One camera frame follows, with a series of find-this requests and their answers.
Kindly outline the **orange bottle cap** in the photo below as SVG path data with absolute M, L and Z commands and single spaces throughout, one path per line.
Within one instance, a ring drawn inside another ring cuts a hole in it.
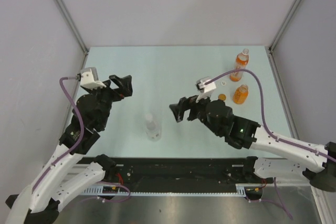
M 224 94 L 219 94 L 219 95 L 218 95 L 218 99 L 221 100 L 221 101 L 225 101 L 225 100 L 226 100 L 226 95 L 224 95 Z

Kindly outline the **small orange juice bottle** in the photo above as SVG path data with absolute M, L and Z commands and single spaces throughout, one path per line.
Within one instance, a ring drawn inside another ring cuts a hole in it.
M 248 85 L 242 84 L 239 86 L 234 95 L 233 95 L 233 102 L 236 104 L 243 104 L 248 97 Z

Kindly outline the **large orange tea bottle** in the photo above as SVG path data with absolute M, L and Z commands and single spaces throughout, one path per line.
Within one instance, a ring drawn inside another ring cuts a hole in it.
M 235 60 L 234 69 L 245 69 L 249 62 L 249 49 L 245 48 L 241 53 L 239 53 Z M 243 76 L 242 71 L 236 71 L 229 75 L 231 81 L 240 81 Z

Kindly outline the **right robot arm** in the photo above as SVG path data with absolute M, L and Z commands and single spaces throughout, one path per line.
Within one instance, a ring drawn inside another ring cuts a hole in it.
M 177 122 L 189 111 L 188 121 L 198 119 L 231 147 L 278 155 L 283 158 L 280 166 L 285 175 L 297 171 L 298 177 L 306 178 L 311 186 L 335 192 L 335 143 L 312 144 L 276 134 L 258 122 L 234 115 L 222 100 L 183 97 L 169 108 Z

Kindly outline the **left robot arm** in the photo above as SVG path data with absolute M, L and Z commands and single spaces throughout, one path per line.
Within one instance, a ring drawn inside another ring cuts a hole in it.
M 112 105 L 133 93 L 132 76 L 109 76 L 101 82 L 89 71 L 74 77 L 86 91 L 77 101 L 59 80 L 73 108 L 70 124 L 59 139 L 53 154 L 34 181 L 18 195 L 10 195 L 6 223 L 54 223 L 64 208 L 93 184 L 110 182 L 116 175 L 116 163 L 105 154 L 98 155 L 81 173 L 65 181 L 71 169 L 81 161 L 99 139 L 110 116 Z

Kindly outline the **clear water bottle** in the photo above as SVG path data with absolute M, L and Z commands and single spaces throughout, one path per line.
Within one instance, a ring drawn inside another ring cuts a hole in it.
M 159 121 L 152 113 L 147 113 L 144 116 L 145 131 L 150 141 L 157 142 L 162 135 L 162 129 Z

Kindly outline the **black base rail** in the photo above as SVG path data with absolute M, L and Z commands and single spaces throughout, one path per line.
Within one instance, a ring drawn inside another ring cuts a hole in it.
M 283 159 L 260 158 L 113 158 L 115 168 L 101 184 L 125 187 L 165 187 L 219 184 L 272 185 L 277 179 L 300 179 L 295 171 L 285 175 Z

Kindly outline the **right aluminium frame post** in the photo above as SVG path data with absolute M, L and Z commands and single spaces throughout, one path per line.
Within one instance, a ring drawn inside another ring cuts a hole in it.
M 293 3 L 291 4 L 283 22 L 281 23 L 278 31 L 276 32 L 275 37 L 273 38 L 270 46 L 268 47 L 268 50 L 271 54 L 274 53 L 276 47 L 278 46 L 281 38 L 285 34 L 287 28 L 289 27 L 291 21 L 293 20 L 296 12 L 298 11 L 300 5 L 302 4 L 304 0 L 294 0 Z

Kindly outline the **aluminium frame post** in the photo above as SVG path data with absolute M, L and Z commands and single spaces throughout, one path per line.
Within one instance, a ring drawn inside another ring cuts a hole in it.
M 81 48 L 82 52 L 84 53 L 84 55 L 86 55 L 89 51 L 88 47 L 86 46 L 64 0 L 54 0 L 58 10 L 61 13 L 61 16 L 63 17 L 66 25 L 68 26 L 68 28 L 70 29 L 72 35 L 74 36 L 77 44 L 79 45 L 79 47 Z
M 273 38 L 270 46 L 268 47 L 268 50 L 271 54 L 274 53 L 276 47 L 278 46 L 281 38 L 285 34 L 287 28 L 289 27 L 291 21 L 293 20 L 296 12 L 298 11 L 300 5 L 302 4 L 304 0 L 294 0 L 293 3 L 291 4 L 283 22 L 281 23 L 278 31 L 276 32 L 275 37 Z

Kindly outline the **left aluminium frame post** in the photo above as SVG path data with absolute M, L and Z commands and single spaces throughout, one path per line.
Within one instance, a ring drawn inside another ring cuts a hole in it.
M 72 35 L 74 36 L 77 44 L 79 45 L 79 47 L 81 48 L 82 52 L 84 53 L 84 55 L 86 55 L 89 51 L 88 47 L 86 46 L 64 0 L 54 0 L 58 10 L 61 13 L 61 16 L 63 17 L 66 25 L 68 26 L 68 28 L 70 29 Z

